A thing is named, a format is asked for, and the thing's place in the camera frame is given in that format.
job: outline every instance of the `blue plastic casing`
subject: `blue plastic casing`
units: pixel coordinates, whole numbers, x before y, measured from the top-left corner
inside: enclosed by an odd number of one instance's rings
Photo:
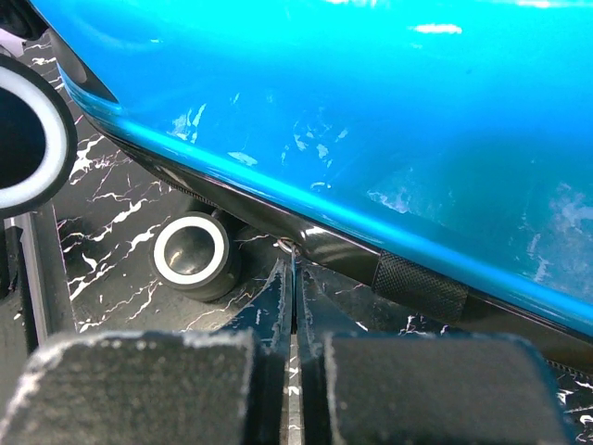
[[[32,0],[110,131],[593,335],[593,1]]]

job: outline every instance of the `black plastic edge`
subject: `black plastic edge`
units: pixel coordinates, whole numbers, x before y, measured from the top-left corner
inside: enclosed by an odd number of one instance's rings
[[[57,32],[50,29],[48,33],[57,64],[66,72],[69,79],[91,95],[96,95],[109,102],[118,103],[118,99],[72,51]]]
[[[70,303],[68,277],[57,230],[56,212],[51,202],[32,213],[36,250],[39,254],[39,273],[43,274],[43,297],[46,309],[47,332],[75,332],[74,315]]]

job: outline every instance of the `white rim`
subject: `white rim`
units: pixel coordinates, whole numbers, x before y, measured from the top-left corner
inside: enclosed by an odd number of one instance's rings
[[[16,95],[33,110],[45,134],[45,153],[37,170],[23,182],[0,189],[0,209],[8,209],[35,199],[52,185],[64,167],[68,139],[56,107],[33,83],[0,67],[0,88]]]
[[[197,227],[205,230],[212,237],[214,241],[214,255],[212,260],[203,271],[195,273],[193,275],[182,275],[176,273],[169,267],[165,260],[165,247],[169,242],[170,238],[177,231],[184,229],[185,227]],[[222,237],[221,230],[214,224],[214,222],[202,218],[200,216],[185,216],[172,223],[170,223],[160,233],[155,243],[155,250],[153,252],[155,265],[157,270],[169,281],[176,285],[195,285],[201,281],[209,278],[222,263],[224,257],[224,238]]]

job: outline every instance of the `black foam pad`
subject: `black foam pad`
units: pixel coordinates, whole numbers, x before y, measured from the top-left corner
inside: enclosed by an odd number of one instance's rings
[[[254,411],[262,360],[249,332],[53,338],[29,361],[0,424],[0,441],[246,443],[259,430]]]
[[[522,341],[329,337],[324,367],[332,443],[571,443]]]

